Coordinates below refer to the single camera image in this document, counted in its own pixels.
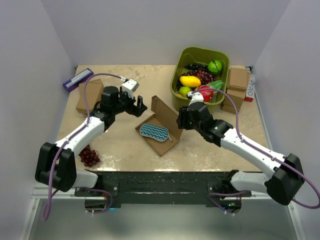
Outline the brown cardboard paper box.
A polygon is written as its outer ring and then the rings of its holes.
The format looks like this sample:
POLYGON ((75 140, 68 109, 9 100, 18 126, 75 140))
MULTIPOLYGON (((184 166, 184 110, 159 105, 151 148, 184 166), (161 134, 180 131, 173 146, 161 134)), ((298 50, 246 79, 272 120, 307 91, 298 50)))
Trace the brown cardboard paper box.
POLYGON ((135 130, 139 133, 141 125, 146 123, 153 124, 158 127, 167 128, 169 131, 169 135, 172 138, 172 142, 170 142, 169 140, 166 140, 165 142, 159 142, 152 138, 142 136, 142 138, 147 142, 147 144, 159 156, 163 156, 180 141, 180 137, 182 135, 183 130, 178 128, 177 113, 173 111, 156 95, 154 95, 151 98, 151 111, 153 112, 153 115, 151 115, 145 121, 136 126, 135 130))

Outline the blue zigzag sponge pad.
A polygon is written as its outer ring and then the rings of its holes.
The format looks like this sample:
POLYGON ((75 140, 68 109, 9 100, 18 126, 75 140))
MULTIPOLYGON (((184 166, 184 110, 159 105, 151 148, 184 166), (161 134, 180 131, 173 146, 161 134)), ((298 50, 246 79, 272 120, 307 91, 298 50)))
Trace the blue zigzag sponge pad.
POLYGON ((167 128, 150 123, 142 124, 139 128, 139 133, 143 137, 151 138, 158 142, 173 141, 167 128))

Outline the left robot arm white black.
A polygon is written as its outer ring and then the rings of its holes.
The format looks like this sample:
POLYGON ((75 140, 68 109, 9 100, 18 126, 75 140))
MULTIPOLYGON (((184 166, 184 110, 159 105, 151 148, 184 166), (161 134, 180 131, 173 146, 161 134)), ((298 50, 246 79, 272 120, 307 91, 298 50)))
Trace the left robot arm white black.
POLYGON ((73 132, 55 143, 44 143, 39 151, 35 180, 62 192, 71 188, 85 188, 92 196, 99 196, 104 184, 98 175, 88 170, 77 170, 76 157, 96 137, 105 133, 115 122, 116 115, 126 112, 140 117, 147 107, 141 96, 135 97, 139 87, 132 79, 120 88, 107 86, 88 118, 73 132))

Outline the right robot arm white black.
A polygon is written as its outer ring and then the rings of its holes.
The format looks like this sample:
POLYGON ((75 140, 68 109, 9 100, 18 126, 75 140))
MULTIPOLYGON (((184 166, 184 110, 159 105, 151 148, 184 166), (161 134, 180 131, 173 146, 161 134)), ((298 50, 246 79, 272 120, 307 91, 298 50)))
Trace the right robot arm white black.
POLYGON ((256 166, 259 172, 233 170, 210 190, 220 198, 245 195, 249 192, 268 194, 277 203, 287 206, 304 184, 300 159, 274 152, 239 134, 230 123, 215 119, 203 102, 179 109, 179 129, 195 130, 205 141, 229 150, 256 166))

